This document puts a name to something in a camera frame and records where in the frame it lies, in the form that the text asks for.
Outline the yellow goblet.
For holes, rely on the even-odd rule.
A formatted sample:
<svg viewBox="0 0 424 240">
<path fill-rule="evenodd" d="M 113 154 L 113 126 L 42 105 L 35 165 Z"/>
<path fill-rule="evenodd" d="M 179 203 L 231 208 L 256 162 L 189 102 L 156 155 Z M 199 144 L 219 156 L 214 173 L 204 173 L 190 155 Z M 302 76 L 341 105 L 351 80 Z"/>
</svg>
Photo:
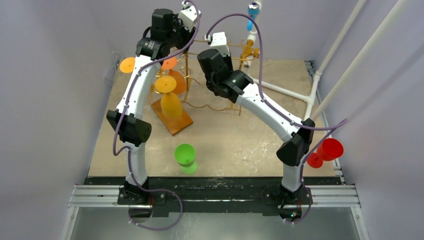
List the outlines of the yellow goblet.
<svg viewBox="0 0 424 240">
<path fill-rule="evenodd" d="M 127 57 L 120 62 L 119 70 L 125 74 L 132 73 L 134 71 L 135 62 L 135 57 Z"/>
<path fill-rule="evenodd" d="M 182 115 L 183 107 L 179 97 L 173 92 L 177 81 L 172 76 L 161 76 L 154 83 L 155 89 L 162 94 L 160 107 L 168 118 L 178 118 Z"/>
</svg>

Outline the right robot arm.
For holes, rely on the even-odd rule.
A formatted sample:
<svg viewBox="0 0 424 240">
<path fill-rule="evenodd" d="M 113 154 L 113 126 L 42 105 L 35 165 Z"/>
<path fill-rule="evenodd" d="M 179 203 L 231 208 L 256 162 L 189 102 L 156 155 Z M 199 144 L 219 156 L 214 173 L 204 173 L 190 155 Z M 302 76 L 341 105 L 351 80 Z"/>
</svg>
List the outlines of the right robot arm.
<svg viewBox="0 0 424 240">
<path fill-rule="evenodd" d="M 223 56 L 216 49 L 207 49 L 197 55 L 206 79 L 206 87 L 215 96 L 228 99 L 250 111 L 282 140 L 276 151 L 283 163 L 281 181 L 282 200 L 288 204 L 300 198 L 301 164 L 312 143 L 315 122 L 293 116 L 263 94 L 253 79 L 241 70 L 234 70 L 230 56 Z"/>
</svg>

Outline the yellow goblet front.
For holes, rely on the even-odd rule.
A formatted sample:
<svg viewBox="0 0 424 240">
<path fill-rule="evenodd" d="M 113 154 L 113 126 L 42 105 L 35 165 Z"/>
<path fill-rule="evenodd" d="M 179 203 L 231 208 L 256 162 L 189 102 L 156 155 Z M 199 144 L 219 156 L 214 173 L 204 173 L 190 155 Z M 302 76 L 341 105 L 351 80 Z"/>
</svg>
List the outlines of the yellow goblet front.
<svg viewBox="0 0 424 240">
<path fill-rule="evenodd" d="M 177 81 L 172 76 L 161 76 L 154 83 L 155 89 L 162 94 L 160 107 L 168 118 L 178 118 L 182 115 L 183 107 L 179 97 L 173 92 Z"/>
</svg>

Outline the gold rectangular wire rack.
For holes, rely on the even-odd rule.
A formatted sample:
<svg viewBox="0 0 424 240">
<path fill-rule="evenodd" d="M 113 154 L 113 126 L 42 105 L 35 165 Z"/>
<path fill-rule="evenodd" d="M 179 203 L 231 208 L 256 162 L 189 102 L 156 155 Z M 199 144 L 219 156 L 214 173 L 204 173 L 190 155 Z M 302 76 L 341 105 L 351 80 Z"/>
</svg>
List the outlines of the gold rectangular wire rack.
<svg viewBox="0 0 424 240">
<path fill-rule="evenodd" d="M 239 48 L 241 48 L 241 52 L 242 52 L 241 43 L 240 44 L 233 44 L 233 43 L 231 43 L 230 40 L 228 40 L 227 45 L 231 46 L 231 47 L 239 47 Z M 222 112 L 222 111 L 226 111 L 226 110 L 237 111 L 238 115 L 240 116 L 241 112 L 242 112 L 242 107 L 240 105 L 238 107 L 236 107 L 234 103 L 230 103 L 229 106 L 218 109 L 218 108 L 214 108 L 214 107 L 210 106 L 209 104 L 205 104 L 205 105 L 202 105 L 202 106 L 196 106 L 196 105 L 191 104 L 188 101 L 192 81 L 194 81 L 195 83 L 197 83 L 200 86 L 206 85 L 205 83 L 200 83 L 195 78 L 191 77 L 191 69 L 189 68 L 189 55 L 197 56 L 198 54 L 185 51 L 185 52 L 180 53 L 178 55 L 178 61 L 184 60 L 184 66 L 181 67 L 180 71 L 182 73 L 184 73 L 183 77 L 186 81 L 186 91 L 184 92 L 183 100 L 181 102 L 185 103 L 185 104 L 187 104 L 190 107 L 195 108 L 195 109 L 209 108 L 210 110 L 213 110 L 215 112 Z M 240 57 L 232 57 L 231 59 L 232 59 L 232 61 L 237 60 L 238 61 L 238 70 L 242 70 L 243 68 L 248 69 L 250 67 L 250 64 L 252 63 L 252 61 L 255 60 L 256 58 L 255 59 L 252 59 L 252 58 L 251 59 L 242 59 L 241 53 L 240 53 Z"/>
</svg>

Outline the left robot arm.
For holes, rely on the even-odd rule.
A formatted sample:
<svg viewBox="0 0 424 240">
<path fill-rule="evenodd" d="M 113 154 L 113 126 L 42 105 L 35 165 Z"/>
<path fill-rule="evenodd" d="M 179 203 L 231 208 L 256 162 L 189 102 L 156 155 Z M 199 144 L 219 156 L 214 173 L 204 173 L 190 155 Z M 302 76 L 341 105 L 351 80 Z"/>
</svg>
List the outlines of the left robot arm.
<svg viewBox="0 0 424 240">
<path fill-rule="evenodd" d="M 108 110 L 106 119 L 114 130 L 112 152 L 118 156 L 125 151 L 128 174 L 120 193 L 138 205 L 149 199 L 148 174 L 145 165 L 146 142 L 152 126 L 142 120 L 144 107 L 156 75 L 164 61 L 174 57 L 194 42 L 201 12 L 195 6 L 184 4 L 179 13 L 170 9 L 155 9 L 151 25 L 144 31 L 135 49 L 135 63 L 122 99 L 114 110 Z"/>
</svg>

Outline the green plastic goblet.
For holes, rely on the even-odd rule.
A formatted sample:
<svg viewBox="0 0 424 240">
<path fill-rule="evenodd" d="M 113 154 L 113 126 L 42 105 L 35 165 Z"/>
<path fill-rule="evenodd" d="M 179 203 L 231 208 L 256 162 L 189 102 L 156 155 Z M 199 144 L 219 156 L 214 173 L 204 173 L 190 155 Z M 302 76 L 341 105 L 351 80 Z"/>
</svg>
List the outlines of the green plastic goblet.
<svg viewBox="0 0 424 240">
<path fill-rule="evenodd" d="M 178 145 L 174 150 L 174 158 L 184 174 L 192 175 L 197 171 L 196 150 L 191 144 Z"/>
</svg>

